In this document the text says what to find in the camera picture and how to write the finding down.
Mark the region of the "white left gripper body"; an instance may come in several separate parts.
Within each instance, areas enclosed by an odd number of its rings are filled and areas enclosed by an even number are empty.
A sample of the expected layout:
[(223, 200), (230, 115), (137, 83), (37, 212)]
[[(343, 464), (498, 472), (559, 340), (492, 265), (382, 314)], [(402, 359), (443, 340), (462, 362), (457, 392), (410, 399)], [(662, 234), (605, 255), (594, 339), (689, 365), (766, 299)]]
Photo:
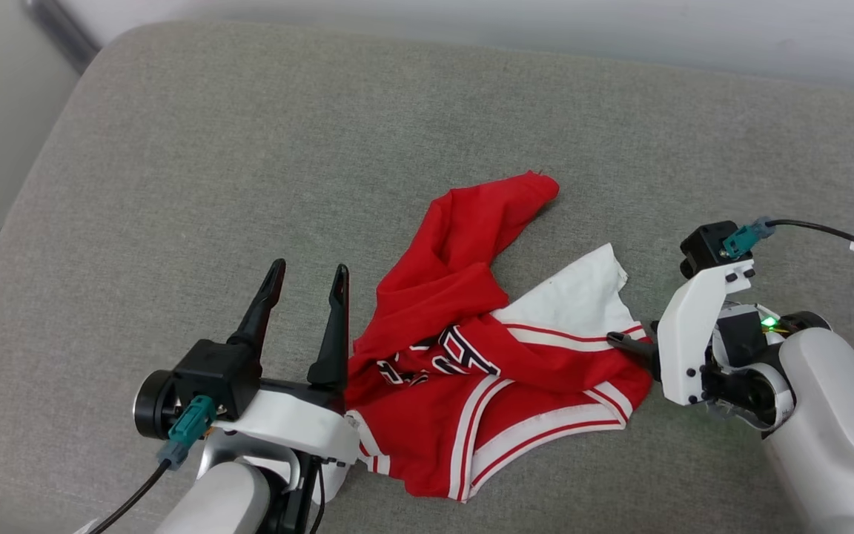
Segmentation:
[(211, 463), (270, 470), (287, 490), (322, 481), (323, 490), (311, 491), (315, 504), (334, 498), (359, 456), (360, 436), (349, 419), (288, 392), (263, 389), (240, 419), (217, 421), (211, 432)]

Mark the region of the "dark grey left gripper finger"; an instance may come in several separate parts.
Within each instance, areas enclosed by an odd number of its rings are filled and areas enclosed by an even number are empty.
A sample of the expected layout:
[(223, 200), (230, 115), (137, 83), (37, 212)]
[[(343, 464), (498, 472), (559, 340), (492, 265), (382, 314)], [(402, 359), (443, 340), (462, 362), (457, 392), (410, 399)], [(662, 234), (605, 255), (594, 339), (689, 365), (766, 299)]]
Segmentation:
[(261, 359), (268, 319), (280, 300), (285, 271), (287, 271), (287, 261), (284, 258), (277, 258), (252, 297), (238, 328), (228, 338), (228, 345), (242, 347), (248, 357), (254, 360)]
[(347, 386), (350, 358), (350, 273), (346, 264), (336, 267), (328, 295), (328, 323), (319, 354), (309, 367), (306, 380), (316, 388), (343, 393)]

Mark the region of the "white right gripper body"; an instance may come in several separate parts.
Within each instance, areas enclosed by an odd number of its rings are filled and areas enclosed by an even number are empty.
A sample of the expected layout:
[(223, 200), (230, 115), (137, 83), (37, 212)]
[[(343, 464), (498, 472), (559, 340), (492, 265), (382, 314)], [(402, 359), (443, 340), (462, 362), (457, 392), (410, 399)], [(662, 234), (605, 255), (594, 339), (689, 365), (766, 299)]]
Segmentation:
[(724, 308), (728, 294), (746, 291), (753, 276), (752, 258), (698, 271), (675, 291), (657, 330), (660, 382), (664, 397), (679, 406), (704, 399), (701, 367), (714, 349), (716, 368), (748, 367), (757, 356), (757, 307)]

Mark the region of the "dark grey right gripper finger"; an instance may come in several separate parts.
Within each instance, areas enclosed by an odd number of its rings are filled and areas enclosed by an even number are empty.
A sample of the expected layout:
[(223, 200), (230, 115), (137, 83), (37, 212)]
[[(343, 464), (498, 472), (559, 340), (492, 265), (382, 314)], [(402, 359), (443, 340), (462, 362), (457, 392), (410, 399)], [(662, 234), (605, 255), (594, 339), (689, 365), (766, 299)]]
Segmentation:
[(631, 359), (649, 372), (654, 380), (661, 380), (660, 352), (655, 347), (638, 347), (630, 349)]
[(607, 343), (623, 352), (656, 352), (657, 345), (649, 338), (634, 339), (626, 332), (607, 332)]

